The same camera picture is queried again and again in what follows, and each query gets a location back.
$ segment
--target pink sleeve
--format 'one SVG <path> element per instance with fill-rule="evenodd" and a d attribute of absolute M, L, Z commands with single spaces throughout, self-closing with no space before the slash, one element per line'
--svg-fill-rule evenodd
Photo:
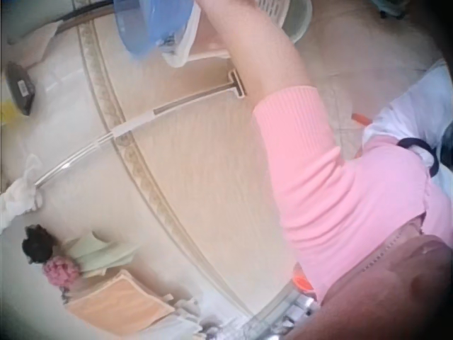
<path fill-rule="evenodd" d="M 254 113 L 289 238 L 300 242 L 331 230 L 349 213 L 332 208 L 345 197 L 353 178 L 344 176 L 344 161 L 318 91 L 310 86 L 279 91 Z"/>

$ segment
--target beige tile floor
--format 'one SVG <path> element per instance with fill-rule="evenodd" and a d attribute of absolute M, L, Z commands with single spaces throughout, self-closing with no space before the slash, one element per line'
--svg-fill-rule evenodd
<path fill-rule="evenodd" d="M 374 117 L 417 81 L 440 53 L 408 20 L 382 20 L 368 0 L 312 0 L 313 21 L 297 43 L 350 159 L 362 127 L 352 113 Z"/>
<path fill-rule="evenodd" d="M 313 21 L 297 49 L 350 159 L 362 133 L 351 113 L 376 115 L 439 54 L 408 21 L 381 21 L 369 1 L 313 5 Z M 171 69 L 157 54 L 132 59 L 112 16 L 70 30 L 30 71 L 38 89 L 30 120 L 2 128 L 3 171 L 17 178 L 26 155 L 34 153 L 44 172 L 121 121 L 220 84 L 230 67 L 221 59 L 182 69 Z M 71 339 L 105 334 L 65 314 L 58 292 L 26 263 L 20 244 L 31 223 L 60 239 L 94 230 L 107 239 L 141 242 L 132 270 L 144 282 L 162 293 L 194 295 L 205 315 L 225 322 L 259 313 L 290 279 L 295 260 L 278 226 L 251 107 L 232 95 L 143 127 L 57 178 L 44 194 L 44 208 L 16 221 L 0 242 L 7 278 L 2 301 L 47 338 L 66 334 L 56 319 Z"/>

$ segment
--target pink sweater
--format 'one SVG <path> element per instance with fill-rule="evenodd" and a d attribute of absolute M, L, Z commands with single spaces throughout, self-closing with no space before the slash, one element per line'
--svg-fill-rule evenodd
<path fill-rule="evenodd" d="M 375 137 L 345 162 L 310 86 L 255 108 L 286 238 L 322 301 L 328 289 L 398 228 L 426 213 L 425 234 L 453 247 L 452 204 L 419 156 Z"/>

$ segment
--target blue bucket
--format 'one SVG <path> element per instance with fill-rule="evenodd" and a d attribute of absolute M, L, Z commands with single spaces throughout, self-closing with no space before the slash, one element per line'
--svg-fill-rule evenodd
<path fill-rule="evenodd" d="M 115 0 L 120 37 L 129 52 L 143 56 L 184 29 L 193 0 Z"/>

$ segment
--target mop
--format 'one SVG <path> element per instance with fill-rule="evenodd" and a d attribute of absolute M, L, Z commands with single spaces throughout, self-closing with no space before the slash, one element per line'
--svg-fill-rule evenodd
<path fill-rule="evenodd" d="M 114 127 L 110 132 L 102 137 L 94 140 L 92 143 L 86 145 L 83 149 L 74 153 L 55 168 L 48 171 L 35 183 L 31 181 L 30 171 L 35 170 L 38 166 L 35 164 L 28 164 L 27 171 L 23 177 L 16 180 L 6 191 L 0 195 L 0 234 L 6 229 L 16 216 L 23 215 L 30 211 L 39 209 L 42 205 L 42 196 L 38 189 L 44 186 L 47 182 L 53 179 L 56 175 L 64 170 L 70 168 L 75 163 L 86 157 L 88 154 L 98 150 L 102 145 L 125 135 L 145 124 L 148 124 L 157 118 L 163 117 L 175 110 L 185 107 L 191 103 L 201 101 L 203 99 L 223 94 L 226 92 L 234 92 L 237 98 L 244 98 L 246 92 L 243 84 L 236 70 L 232 70 L 228 74 L 229 82 L 212 89 L 178 99 L 172 103 L 168 103 L 154 110 L 147 111 L 136 118 L 128 120 L 127 122 Z"/>

